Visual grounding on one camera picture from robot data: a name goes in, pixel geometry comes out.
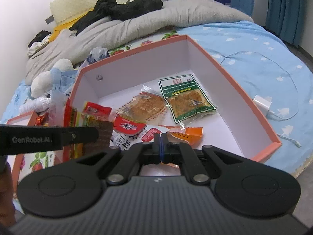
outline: white charging cable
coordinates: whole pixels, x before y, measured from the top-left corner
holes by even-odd
[[[286,72],[286,73],[289,75],[289,77],[290,77],[292,83],[293,83],[294,86],[295,86],[295,90],[296,90],[296,92],[297,92],[297,111],[296,111],[296,113],[293,114],[292,116],[290,116],[290,117],[288,117],[288,118],[280,117],[279,115],[276,115],[274,111],[269,110],[270,107],[268,107],[268,111],[266,111],[265,113],[264,113],[264,112],[262,112],[262,113],[263,113],[265,116],[266,116],[267,114],[271,114],[271,115],[273,115],[273,116],[279,118],[280,121],[286,121],[286,120],[289,120],[289,119],[293,118],[293,117],[299,112],[299,105],[298,105],[298,89],[297,89],[297,86],[295,85],[295,82],[293,81],[292,76],[290,75],[290,73],[289,73],[288,71],[286,71],[284,68],[282,68],[278,63],[276,63],[276,62],[273,61],[272,59],[269,59],[268,57],[266,57],[266,56],[264,56],[264,55],[262,55],[261,53],[258,53],[258,52],[254,52],[254,51],[239,51],[239,52],[233,53],[233,54],[231,54],[231,55],[229,55],[229,56],[225,56],[224,59],[221,61],[220,64],[222,64],[222,63],[225,61],[226,58],[229,58],[229,57],[231,57],[231,56],[234,56],[234,55],[237,55],[237,54],[240,54],[240,53],[246,53],[246,52],[259,54],[259,55],[263,56],[264,58],[266,58],[266,59],[272,61],[272,62],[275,63],[276,65],[278,65],[284,72]],[[277,135],[278,135],[280,138],[282,138],[282,139],[289,140],[290,142],[292,142],[293,144],[295,144],[297,147],[301,147],[301,144],[300,144],[299,141],[294,140],[294,139],[291,139],[291,138],[288,138],[288,137],[285,137],[285,136],[283,136],[283,135],[281,135],[281,134],[278,134],[278,133],[277,133]]]

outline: green label snack bag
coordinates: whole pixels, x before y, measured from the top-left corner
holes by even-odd
[[[216,110],[192,75],[160,79],[159,85],[176,124],[198,113]]]

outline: vacuum-sealed snack bag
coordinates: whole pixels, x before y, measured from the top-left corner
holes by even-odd
[[[176,124],[196,114],[216,110],[192,75],[160,79],[159,85]]]
[[[165,101],[161,93],[153,92],[146,86],[143,86],[141,91],[130,102],[119,108],[117,113],[135,122],[159,125],[166,111]]]

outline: wall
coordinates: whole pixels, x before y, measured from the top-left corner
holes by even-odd
[[[303,33],[300,47],[313,56],[313,0],[306,0]]]
[[[255,0],[252,18],[260,26],[265,26],[269,0]]]
[[[36,35],[19,0],[0,0],[0,117],[25,77],[27,44]]]
[[[52,31],[53,0],[0,0],[0,117],[10,102],[19,82],[25,78],[28,43],[41,30]]]

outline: floor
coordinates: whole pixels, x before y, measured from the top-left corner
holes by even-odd
[[[305,54],[301,49],[297,49],[285,43],[289,50],[299,57],[313,72],[313,58]],[[301,186],[301,197],[295,208],[294,216],[308,227],[313,226],[313,164],[308,166],[297,178]]]

